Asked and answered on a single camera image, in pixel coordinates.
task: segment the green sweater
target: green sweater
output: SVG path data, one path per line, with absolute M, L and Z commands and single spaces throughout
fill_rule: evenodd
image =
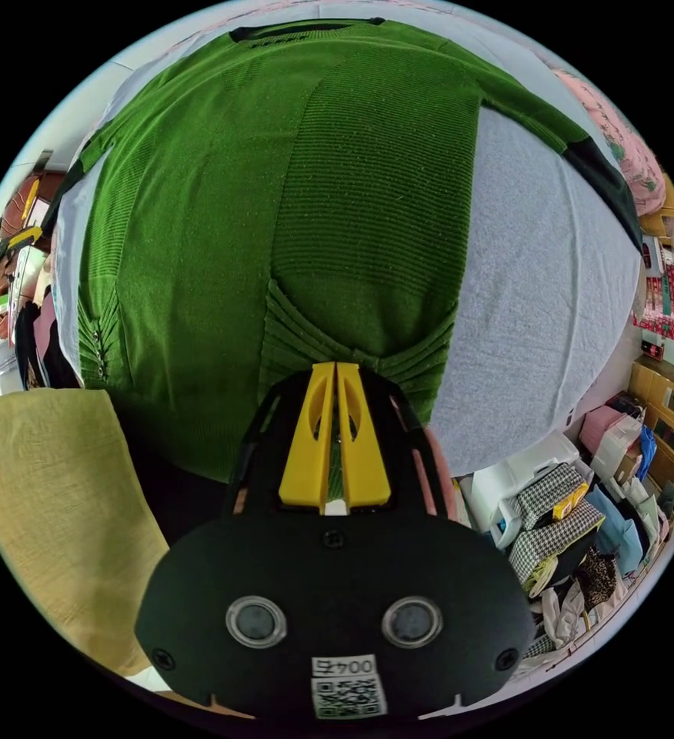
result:
M 218 480 L 265 391 L 314 362 L 372 367 L 428 421 L 482 105 L 626 200 L 576 124 L 406 25 L 233 32 L 170 66 L 81 155 L 87 172 L 109 152 L 78 295 L 86 387 L 108 390 L 127 433 Z

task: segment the yellow clip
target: yellow clip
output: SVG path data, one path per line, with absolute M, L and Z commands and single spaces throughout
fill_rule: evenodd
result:
M 33 226 L 30 229 L 24 229 L 23 231 L 20 231 L 16 236 L 10 238 L 6 250 L 10 252 L 12 249 L 14 249 L 15 246 L 23 243 L 27 239 L 31 239 L 33 244 L 37 243 L 41 235 L 42 229 L 39 226 Z
M 337 364 L 337 398 L 345 505 L 350 510 L 388 503 L 391 487 L 358 365 Z
M 335 363 L 315 364 L 279 490 L 287 506 L 319 508 L 324 513 L 334 404 Z
M 22 223 L 28 218 L 29 211 L 34 205 L 37 192 L 39 191 L 39 177 L 32 183 L 32 188 L 29 190 L 27 195 L 27 202 L 24 204 L 24 211 L 22 212 Z

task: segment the pink pillow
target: pink pillow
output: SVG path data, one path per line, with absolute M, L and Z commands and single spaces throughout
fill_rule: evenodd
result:
M 652 150 L 595 87 L 568 72 L 553 71 L 604 135 L 632 191 L 637 215 L 659 211 L 666 201 L 666 181 Z

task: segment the screw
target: screw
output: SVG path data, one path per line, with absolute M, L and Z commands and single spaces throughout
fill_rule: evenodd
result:
M 341 531 L 325 531 L 322 543 L 327 549 L 342 549 L 345 546 L 345 535 Z
M 175 660 L 164 649 L 153 650 L 152 661 L 155 663 L 155 666 L 159 667 L 161 670 L 175 669 Z
M 499 672 L 506 672 L 510 670 L 516 664 L 519 657 L 519 652 L 516 649 L 505 649 L 496 658 L 496 669 Z

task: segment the black device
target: black device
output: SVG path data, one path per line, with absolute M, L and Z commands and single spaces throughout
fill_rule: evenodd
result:
M 335 438 L 346 516 L 323 515 Z M 534 627 L 503 554 L 448 520 L 432 449 L 402 391 L 357 365 L 326 363 L 272 388 L 222 516 L 162 558 L 135 634 L 171 690 L 202 706 L 353 721 L 488 697 Z

